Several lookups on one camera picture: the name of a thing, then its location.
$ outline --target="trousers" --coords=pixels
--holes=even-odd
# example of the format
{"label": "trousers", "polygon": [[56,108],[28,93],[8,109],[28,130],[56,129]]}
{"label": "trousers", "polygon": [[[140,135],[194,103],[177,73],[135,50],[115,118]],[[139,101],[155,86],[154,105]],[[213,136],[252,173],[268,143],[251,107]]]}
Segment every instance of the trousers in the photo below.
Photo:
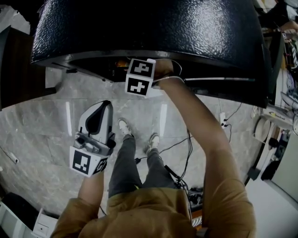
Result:
{"label": "trousers", "polygon": [[164,168],[163,160],[157,149],[154,148],[149,152],[147,165],[149,172],[146,181],[142,184],[135,163],[135,138],[125,135],[113,168],[108,197],[142,188],[177,189],[170,173]]}

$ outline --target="person's right arm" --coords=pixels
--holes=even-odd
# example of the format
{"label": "person's right arm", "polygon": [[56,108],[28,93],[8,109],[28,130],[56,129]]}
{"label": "person's right arm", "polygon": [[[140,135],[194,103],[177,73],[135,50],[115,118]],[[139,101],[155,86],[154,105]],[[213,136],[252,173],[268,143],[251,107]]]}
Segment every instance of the person's right arm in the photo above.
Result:
{"label": "person's right arm", "polygon": [[209,109],[179,79],[159,82],[206,154],[203,226],[207,237],[253,237],[255,218],[229,141]]}

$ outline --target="brown shirt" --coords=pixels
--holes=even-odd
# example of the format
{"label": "brown shirt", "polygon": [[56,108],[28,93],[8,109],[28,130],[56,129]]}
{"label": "brown shirt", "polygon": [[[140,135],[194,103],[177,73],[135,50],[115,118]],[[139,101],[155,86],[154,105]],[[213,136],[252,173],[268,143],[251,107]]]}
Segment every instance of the brown shirt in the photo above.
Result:
{"label": "brown shirt", "polygon": [[[243,183],[238,179],[232,156],[223,152],[217,162],[221,173],[205,178],[203,227],[205,237],[253,238],[255,218]],[[139,189],[108,200],[108,215],[98,219],[98,210],[73,198],[60,216],[54,238],[60,237],[196,237],[183,190]]]}

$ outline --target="gray floor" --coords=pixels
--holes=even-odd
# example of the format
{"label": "gray floor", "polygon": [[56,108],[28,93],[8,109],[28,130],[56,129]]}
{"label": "gray floor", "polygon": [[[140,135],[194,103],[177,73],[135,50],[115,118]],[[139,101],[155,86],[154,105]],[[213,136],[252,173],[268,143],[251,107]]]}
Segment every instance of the gray floor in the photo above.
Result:
{"label": "gray floor", "polygon": [[[6,8],[0,15],[0,30],[8,25],[29,31],[28,24],[14,10]],[[166,96],[143,99],[124,92],[124,84],[102,82],[98,78],[80,73],[65,72],[48,68],[47,86],[61,83],[57,94],[24,102],[5,108],[0,112],[0,146],[12,152],[20,162],[14,164],[0,151],[0,182],[8,190],[15,192],[33,204],[37,209],[44,207],[48,212],[60,214],[68,200],[75,197],[83,177],[68,168],[68,150],[72,145],[80,115],[89,106],[104,99],[112,101],[114,107],[113,130],[117,146],[109,158],[105,171],[105,193],[103,208],[106,208],[108,182],[116,154],[121,146],[122,136],[117,127],[119,117],[131,124],[137,140],[136,157],[144,157],[142,152],[151,133],[160,132],[159,121],[162,104],[167,105],[167,120],[160,149],[170,147],[186,138],[186,127],[176,108]],[[219,116],[220,106],[216,98],[199,98]],[[70,103],[72,136],[69,135],[66,103]],[[231,115],[239,103],[221,100],[222,109]],[[231,146],[243,180],[250,165],[255,160],[259,142],[251,135],[254,121],[251,119],[252,106],[242,105],[229,120],[232,124]],[[191,186],[202,186],[204,178],[205,155],[193,140],[194,151],[190,157],[185,181]],[[165,163],[178,174],[182,174],[188,152],[187,143],[175,146],[161,154]],[[148,172],[146,161],[138,165],[141,180]]]}

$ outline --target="shoe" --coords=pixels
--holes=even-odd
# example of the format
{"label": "shoe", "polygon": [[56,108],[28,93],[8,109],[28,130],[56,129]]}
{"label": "shoe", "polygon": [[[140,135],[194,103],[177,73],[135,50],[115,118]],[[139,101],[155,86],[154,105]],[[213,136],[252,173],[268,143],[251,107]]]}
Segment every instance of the shoe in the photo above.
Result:
{"label": "shoe", "polygon": [[132,132],[129,128],[129,125],[128,123],[126,122],[125,119],[123,118],[120,118],[118,120],[118,125],[119,125],[119,129],[121,130],[122,134],[125,136],[125,135],[132,135]]}
{"label": "shoe", "polygon": [[152,149],[158,149],[159,140],[159,135],[157,133],[153,133],[144,152],[148,155]]}

